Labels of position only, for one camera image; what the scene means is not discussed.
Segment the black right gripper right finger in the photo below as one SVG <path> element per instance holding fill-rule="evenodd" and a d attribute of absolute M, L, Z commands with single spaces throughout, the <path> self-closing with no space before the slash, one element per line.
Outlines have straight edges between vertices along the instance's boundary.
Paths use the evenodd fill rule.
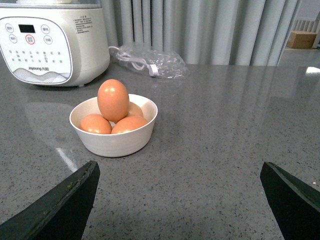
<path fill-rule="evenodd" d="M 267 202 L 286 240 L 320 238 L 320 192 L 272 162 L 260 180 Z"/>

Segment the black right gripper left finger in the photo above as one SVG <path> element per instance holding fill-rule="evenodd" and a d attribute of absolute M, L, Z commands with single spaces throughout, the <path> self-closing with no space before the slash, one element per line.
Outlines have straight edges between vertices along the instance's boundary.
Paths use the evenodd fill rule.
<path fill-rule="evenodd" d="M 89 161 L 0 226 L 2 240 L 80 240 L 94 205 L 100 168 Z"/>

